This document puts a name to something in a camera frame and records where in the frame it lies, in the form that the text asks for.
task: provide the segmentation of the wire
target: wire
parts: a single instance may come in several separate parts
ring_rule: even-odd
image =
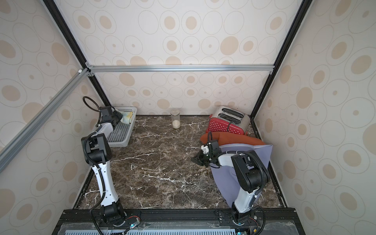
[[[230,128],[231,124],[232,124],[232,122],[230,122],[229,125],[227,126],[227,132],[229,132],[229,128]]]
[[[100,181],[101,181],[101,184],[102,184],[102,192],[103,192],[102,197],[101,197],[101,199],[99,200],[99,202],[97,202],[92,208],[90,208],[90,215],[91,215],[91,219],[92,219],[92,221],[93,221],[93,223],[94,223],[94,226],[95,226],[95,228],[97,229],[98,233],[99,233],[100,235],[104,235],[104,234],[102,233],[102,231],[100,230],[100,228],[99,228],[97,222],[95,221],[95,218],[94,218],[94,215],[93,215],[93,210],[94,210],[97,206],[99,206],[99,205],[102,203],[103,199],[105,198],[105,195],[106,195],[106,185],[105,185],[105,181],[104,181],[104,179],[103,179],[102,171],[101,171],[100,168],[99,168],[99,165],[98,165],[96,162],[94,162],[94,160],[91,159],[91,157],[89,157],[89,155],[88,155],[88,151],[87,151],[87,149],[86,149],[86,145],[87,145],[88,140],[89,140],[90,137],[92,137],[95,133],[96,133],[96,132],[91,133],[91,134],[88,135],[88,136],[85,138],[85,140],[83,141],[83,154],[84,154],[85,157],[86,157],[91,163],[93,163],[93,164],[95,165],[95,167],[98,169],[98,173],[99,173]]]
[[[256,224],[257,224],[257,226],[259,226],[258,225],[258,223],[257,223],[257,221],[255,220],[255,219],[253,219],[253,218],[251,218],[251,217],[249,217],[251,220],[253,220],[254,222],[256,222]]]
[[[264,227],[265,227],[265,222],[266,222],[265,211],[264,211],[264,209],[261,206],[256,206],[253,209],[260,209],[262,211],[262,225],[261,225],[260,230],[255,234],[255,235],[259,235],[262,232],[262,230],[264,229]]]
[[[220,167],[214,167],[212,165],[209,164],[210,167],[214,168],[214,169],[219,169]]]
[[[211,133],[211,131],[208,132],[208,143],[213,140],[213,134]]]
[[[131,217],[129,217],[128,219],[125,219],[125,220],[129,220],[130,218],[133,218],[133,217],[136,217],[136,218],[138,218],[139,220],[141,220],[140,217],[138,217],[137,215],[132,215]]]
[[[130,228],[127,228],[124,232],[119,232],[119,233],[111,233],[111,235],[125,235],[127,232],[130,230]]]
[[[86,100],[85,99],[89,99],[91,102],[93,102],[94,104],[95,104],[95,106],[98,108],[98,109],[94,109],[94,108],[92,108],[90,105],[88,105],[88,103],[86,103]],[[98,121],[97,121],[97,124],[99,124],[100,123],[100,117],[101,117],[101,115],[102,115],[102,113],[101,113],[101,111],[100,111],[100,108],[99,108],[99,105],[92,99],[92,98],[90,98],[90,97],[88,97],[88,96],[84,96],[84,97],[82,97],[82,100],[83,100],[83,102],[85,103],[85,105],[89,108],[89,109],[91,109],[91,110],[93,110],[93,111],[96,111],[96,112],[99,112],[99,118],[98,118]]]

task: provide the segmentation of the plastic basket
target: plastic basket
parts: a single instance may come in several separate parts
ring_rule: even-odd
[[[119,122],[114,131],[107,137],[107,142],[110,147],[126,147],[130,135],[132,134],[133,127],[135,126],[137,108],[130,106],[120,106],[115,108],[120,112],[134,112],[133,120],[130,125]]]

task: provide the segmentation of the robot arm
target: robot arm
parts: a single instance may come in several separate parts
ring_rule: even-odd
[[[202,145],[201,150],[192,161],[200,166],[214,167],[210,164],[215,164],[218,167],[230,166],[235,169],[241,186],[238,197],[232,205],[233,219],[237,224],[244,222],[252,213],[254,202],[270,180],[268,170],[255,151],[222,152],[216,140],[208,141],[207,144]]]
[[[99,110],[102,114],[102,122],[98,124],[97,129],[92,134],[82,138],[81,142],[85,161],[92,167],[98,181],[101,195],[101,219],[105,223],[109,222],[115,226],[121,226],[127,215],[123,210],[112,181],[110,170],[112,153],[106,137],[119,123],[122,114],[116,110],[112,111],[110,106],[101,107]]]

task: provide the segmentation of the orange cloth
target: orange cloth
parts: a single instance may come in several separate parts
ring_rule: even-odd
[[[254,137],[250,137],[247,135],[238,135],[230,132],[223,132],[223,131],[216,131],[212,132],[213,139],[218,140],[218,144],[251,144],[251,145],[264,145],[265,143]],[[205,133],[200,138],[203,144],[208,142],[208,134]]]

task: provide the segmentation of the ventilation grille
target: ventilation grille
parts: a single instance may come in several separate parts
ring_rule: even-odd
[[[136,121],[136,107],[115,107],[120,112],[134,112],[132,123],[124,124],[119,122],[115,129],[106,138],[110,147],[126,147],[128,145],[133,126]]]
[[[123,232],[113,229],[105,232],[105,235]],[[65,235],[99,235],[96,230],[66,230]],[[235,229],[132,229],[127,235],[235,235]]]

